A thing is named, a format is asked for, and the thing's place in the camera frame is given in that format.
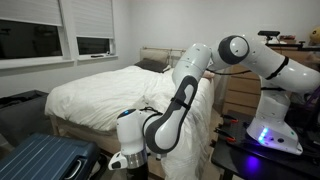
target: wall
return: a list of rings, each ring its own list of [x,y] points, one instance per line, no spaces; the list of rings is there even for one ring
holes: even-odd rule
[[[259,30],[308,41],[309,32],[320,25],[319,7],[319,0],[132,0],[131,53],[138,57],[142,46],[210,46],[233,33],[255,36]]]
[[[18,68],[0,71],[0,97],[32,89],[50,92],[54,87],[88,75],[116,70],[134,63],[131,48],[129,0],[114,0],[114,29],[118,58]]]

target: suitcase handle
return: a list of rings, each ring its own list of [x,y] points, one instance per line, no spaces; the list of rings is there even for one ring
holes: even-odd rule
[[[77,174],[77,172],[80,170],[80,167],[81,167],[81,165],[82,165],[82,161],[80,161],[80,160],[78,159],[78,160],[76,161],[76,163],[77,163],[77,164],[75,165],[75,167],[74,167],[73,170],[71,171],[70,176],[65,177],[65,178],[64,178],[65,180],[74,178],[75,175]]]

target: bed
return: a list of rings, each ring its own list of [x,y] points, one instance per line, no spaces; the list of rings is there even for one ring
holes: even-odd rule
[[[140,64],[99,73],[54,88],[45,108],[54,133],[63,135],[62,131],[67,132],[73,137],[96,142],[107,153],[118,152],[120,144],[115,128],[121,112],[147,106],[164,112],[168,107],[175,92],[171,79],[174,68],[170,68],[170,65],[174,66],[173,51],[143,48]],[[150,63],[143,63],[150,60],[166,64],[161,68],[162,72],[150,70]],[[161,161],[148,158],[149,171],[153,175],[165,179],[201,177],[209,154],[206,146],[214,100],[214,81],[210,78],[201,78],[199,82],[176,148]]]

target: blue suitcase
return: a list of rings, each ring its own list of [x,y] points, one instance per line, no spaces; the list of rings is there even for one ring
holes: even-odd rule
[[[92,142],[33,134],[0,161],[0,179],[88,179],[99,154]]]

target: white duvet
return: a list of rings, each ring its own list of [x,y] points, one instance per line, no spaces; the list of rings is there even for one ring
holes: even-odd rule
[[[172,71],[161,74],[129,66],[75,80],[52,90],[45,113],[109,131],[116,128],[118,115],[126,109],[151,106],[164,112],[175,92]],[[207,158],[213,91],[213,82],[202,78],[182,125],[179,143],[162,160],[166,179],[199,178]]]

